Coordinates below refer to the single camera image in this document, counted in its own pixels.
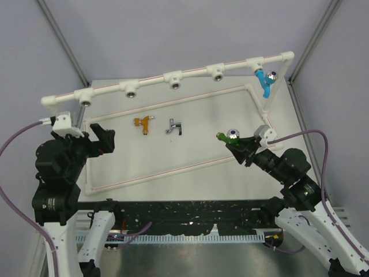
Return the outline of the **white PVC pipe frame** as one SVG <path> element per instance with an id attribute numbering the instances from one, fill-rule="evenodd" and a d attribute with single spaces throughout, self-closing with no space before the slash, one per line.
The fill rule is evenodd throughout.
<path id="1" fill-rule="evenodd" d="M 255 57 L 255 58 L 249 58 L 244 61 L 237 61 L 237 62 L 231 62 L 231 63 L 218 63 L 214 65 L 208 65 L 204 68 L 198 68 L 198 69 L 191 69 L 191 70 L 185 70 L 185 71 L 174 71 L 169 73 L 164 73 L 161 76 L 155 76 L 150 78 L 143 78 L 143 79 L 129 79 L 129 80 L 123 80 L 117 84 L 108 85 L 105 87 L 99 87 L 99 88 L 84 88 L 84 89 L 78 89 L 72 93 L 66 93 L 63 95 L 52 95 L 52 96 L 45 96 L 41 99 L 41 103 L 43 106 L 48 108 L 53 113 L 57 112 L 56 105 L 58 103 L 63 103 L 67 101 L 77 100 L 79 101 L 80 105 L 88 107 L 92 103 L 92 99 L 99 95 L 104 95 L 108 93 L 114 93 L 114 92 L 124 92 L 128 98 L 133 98 L 136 95 L 137 89 L 141 87 L 148 87 L 153 86 L 156 84 L 168 84 L 169 87 L 173 90 L 179 89 L 181 86 L 181 81 L 184 78 L 195 78 L 195 77 L 201 77 L 203 75 L 209 75 L 212 77 L 214 81 L 220 81 L 224 77 L 224 72 L 227 70 L 232 69 L 241 69 L 241 68 L 250 68 L 254 73 L 258 69 L 262 69 L 264 73 L 269 71 L 275 71 L 278 73 L 278 80 L 271 86 L 271 92 L 269 98 L 267 98 L 265 104 L 261 104 L 261 102 L 258 99 L 257 94 L 254 91 L 254 88 L 251 84 L 243 84 L 238 85 L 232 88 L 226 88 L 221 89 L 218 91 L 212 91 L 212 92 L 206 92 L 199 95 L 194 96 L 188 96 L 185 98 L 180 98 L 176 100 L 170 100 L 167 102 L 162 102 L 158 104 L 148 105 L 145 107 L 139 107 L 134 108 L 127 111 L 120 111 L 117 113 L 112 113 L 108 115 L 102 115 L 96 118 L 87 119 L 85 121 L 85 128 L 89 129 L 90 124 L 94 122 L 98 122 L 101 120 L 108 120 L 113 118 L 118 118 L 122 116 L 127 116 L 133 113 L 140 113 L 144 111 L 151 111 L 157 108 L 165 108 L 165 107 L 171 107 L 175 106 L 177 104 L 184 104 L 189 103 L 193 101 L 198 101 L 201 99 L 206 99 L 210 97 L 215 97 L 219 95 L 225 95 L 227 93 L 234 93 L 237 91 L 247 91 L 248 94 L 251 96 L 259 116 L 261 117 L 261 120 L 265 125 L 269 125 L 272 127 L 272 122 L 270 121 L 270 118 L 268 116 L 269 107 L 275 97 L 275 94 L 277 93 L 277 90 L 279 89 L 279 86 L 281 85 L 283 81 L 283 77 L 285 76 L 288 67 L 291 65 L 293 59 L 294 59 L 294 53 L 291 51 L 284 52 L 278 55 L 272 55 L 269 57 Z"/>

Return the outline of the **green water faucet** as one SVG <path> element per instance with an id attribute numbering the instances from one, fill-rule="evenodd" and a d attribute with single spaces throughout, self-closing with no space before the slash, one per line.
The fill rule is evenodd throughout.
<path id="1" fill-rule="evenodd" d="M 236 144 L 239 141 L 239 131 L 236 129 L 230 129 L 226 134 L 218 132 L 216 138 L 226 144 Z"/>

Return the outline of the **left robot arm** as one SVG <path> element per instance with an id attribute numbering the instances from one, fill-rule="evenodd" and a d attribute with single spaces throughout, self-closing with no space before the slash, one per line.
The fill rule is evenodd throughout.
<path id="1" fill-rule="evenodd" d="M 64 136 L 52 131 L 52 140 L 36 150 L 35 167 L 39 186 L 32 199 L 35 221 L 46 242 L 50 276 L 100 276 L 97 257 L 103 243 L 93 242 L 96 249 L 87 258 L 76 249 L 76 221 L 80 188 L 77 180 L 89 158 L 111 154 L 115 149 L 115 131 L 90 125 L 97 136 L 91 141 L 87 132 Z"/>

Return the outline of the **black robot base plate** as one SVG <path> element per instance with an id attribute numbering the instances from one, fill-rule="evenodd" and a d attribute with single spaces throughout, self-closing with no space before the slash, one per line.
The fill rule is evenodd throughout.
<path id="1" fill-rule="evenodd" d="M 94 201 L 80 202 L 78 209 L 116 212 L 114 228 L 129 234 L 142 230 L 147 235 L 208 235 L 216 227 L 220 236 L 255 234 L 258 229 L 275 229 L 274 218 L 287 205 L 284 200 L 209 201 Z"/>

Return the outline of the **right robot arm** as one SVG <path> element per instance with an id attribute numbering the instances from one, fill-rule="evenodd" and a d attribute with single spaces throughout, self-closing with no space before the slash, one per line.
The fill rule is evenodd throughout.
<path id="1" fill-rule="evenodd" d="M 262 148 L 261 137 L 239 138 L 217 134 L 239 164 L 258 166 L 283 188 L 261 212 L 266 227 L 289 232 L 327 268 L 329 276 L 368 276 L 368 250 L 349 232 L 321 187 L 307 172 L 303 151 L 287 149 L 281 156 Z"/>

